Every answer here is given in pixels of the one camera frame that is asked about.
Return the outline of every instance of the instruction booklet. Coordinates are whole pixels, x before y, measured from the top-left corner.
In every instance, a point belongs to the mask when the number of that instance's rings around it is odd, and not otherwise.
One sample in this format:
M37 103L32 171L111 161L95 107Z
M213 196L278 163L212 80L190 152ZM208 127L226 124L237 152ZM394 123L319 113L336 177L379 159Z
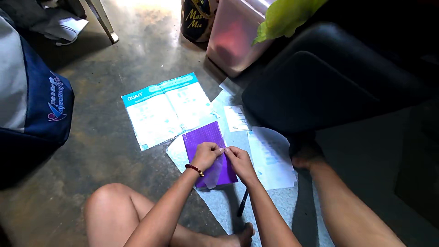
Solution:
M142 151L215 121L194 73L121 96Z

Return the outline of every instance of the purple sheet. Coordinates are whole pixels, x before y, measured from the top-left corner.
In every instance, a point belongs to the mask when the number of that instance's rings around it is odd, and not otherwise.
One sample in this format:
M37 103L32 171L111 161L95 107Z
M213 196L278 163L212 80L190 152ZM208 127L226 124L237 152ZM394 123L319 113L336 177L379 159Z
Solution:
M205 125L201 128L193 130L191 132L183 134L184 146L186 147L187 157L189 162L191 162L195 156L195 152L197 151L197 145L203 142L214 142L220 148L225 148L224 139L221 134L220 128L218 126L218 122L213 122L208 125ZM220 156L222 159L223 168L218 178L217 185L230 184L238 182L238 178L236 177L235 172L233 171L232 164L230 163L229 158L226 157L226 154L222 154ZM206 187L206 184L203 182L204 178L199 178L195 182L196 188Z

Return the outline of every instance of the blue bag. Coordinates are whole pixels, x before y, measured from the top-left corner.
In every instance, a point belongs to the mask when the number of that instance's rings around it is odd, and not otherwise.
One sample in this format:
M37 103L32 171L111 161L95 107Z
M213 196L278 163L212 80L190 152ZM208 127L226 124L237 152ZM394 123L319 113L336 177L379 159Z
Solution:
M66 142L74 97L69 81L0 17L0 188Z

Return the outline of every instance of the black pen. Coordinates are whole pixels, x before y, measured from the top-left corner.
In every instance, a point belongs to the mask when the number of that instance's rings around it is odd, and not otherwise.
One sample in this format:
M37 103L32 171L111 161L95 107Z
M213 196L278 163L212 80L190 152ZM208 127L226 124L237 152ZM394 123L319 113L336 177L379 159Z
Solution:
M245 189L244 197L242 198L241 205L239 205L238 217L241 217L242 212L244 212L245 201L247 200L247 197L248 197L248 190Z

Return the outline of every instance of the knee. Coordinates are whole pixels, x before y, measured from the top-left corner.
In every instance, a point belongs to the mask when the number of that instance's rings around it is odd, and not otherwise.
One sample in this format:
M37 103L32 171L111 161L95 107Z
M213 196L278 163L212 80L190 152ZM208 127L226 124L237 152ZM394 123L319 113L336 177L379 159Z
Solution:
M95 192L93 192L93 194L91 194L85 204L85 210L88 210L92 207L111 205L112 203L119 201L123 197L129 196L130 190L130 187L123 184L106 184L98 188Z

